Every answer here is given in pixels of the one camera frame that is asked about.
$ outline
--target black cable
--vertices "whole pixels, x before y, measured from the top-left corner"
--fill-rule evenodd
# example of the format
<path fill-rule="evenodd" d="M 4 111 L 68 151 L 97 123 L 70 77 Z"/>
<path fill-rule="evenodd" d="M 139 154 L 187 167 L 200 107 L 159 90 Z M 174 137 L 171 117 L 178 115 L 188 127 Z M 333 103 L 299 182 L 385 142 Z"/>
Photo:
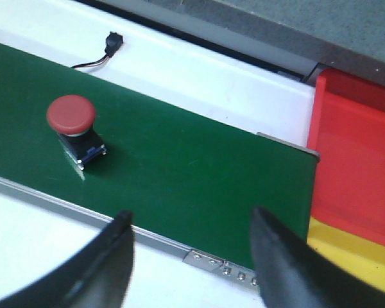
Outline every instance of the black cable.
<path fill-rule="evenodd" d="M 89 63 L 77 64 L 77 65 L 72 66 L 71 68 L 72 69 L 78 69 L 80 67 L 94 67 L 94 66 L 98 66 L 98 65 L 101 65 L 104 62 L 106 62 L 109 58 L 110 57 L 107 54 L 105 54 L 104 57 L 101 58 L 100 60 L 97 60 L 97 61 L 94 61 L 94 62 L 89 62 Z"/>
<path fill-rule="evenodd" d="M 105 49 L 104 49 L 105 55 L 103 58 L 95 62 L 77 64 L 72 66 L 71 68 L 78 69 L 81 67 L 99 66 L 105 63 L 109 58 L 112 58 L 122 45 L 123 45 L 123 36 L 116 32 L 110 32 L 110 35 L 105 39 Z"/>

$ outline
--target red button cap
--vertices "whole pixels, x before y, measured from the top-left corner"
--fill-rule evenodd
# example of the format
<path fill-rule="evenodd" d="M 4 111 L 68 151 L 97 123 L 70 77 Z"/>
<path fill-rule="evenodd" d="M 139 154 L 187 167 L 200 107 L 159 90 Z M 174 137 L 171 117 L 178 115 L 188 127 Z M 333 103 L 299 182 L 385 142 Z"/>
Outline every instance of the red button cap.
<path fill-rule="evenodd" d="M 93 104 L 80 95 L 61 96 L 47 111 L 50 126 L 64 135 L 77 135 L 88 130 L 96 119 Z"/>

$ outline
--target screw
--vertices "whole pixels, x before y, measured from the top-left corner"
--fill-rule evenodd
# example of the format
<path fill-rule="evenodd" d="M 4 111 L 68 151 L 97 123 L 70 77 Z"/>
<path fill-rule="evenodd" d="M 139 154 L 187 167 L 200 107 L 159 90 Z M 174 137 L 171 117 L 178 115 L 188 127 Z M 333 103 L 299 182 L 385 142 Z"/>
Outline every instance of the screw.
<path fill-rule="evenodd" d="M 245 274 L 243 272 L 239 272 L 238 273 L 238 278 L 237 278 L 239 281 L 244 281 L 245 280 Z"/>
<path fill-rule="evenodd" d="M 231 268 L 224 268 L 223 269 L 223 274 L 225 276 L 229 276 L 231 274 Z"/>

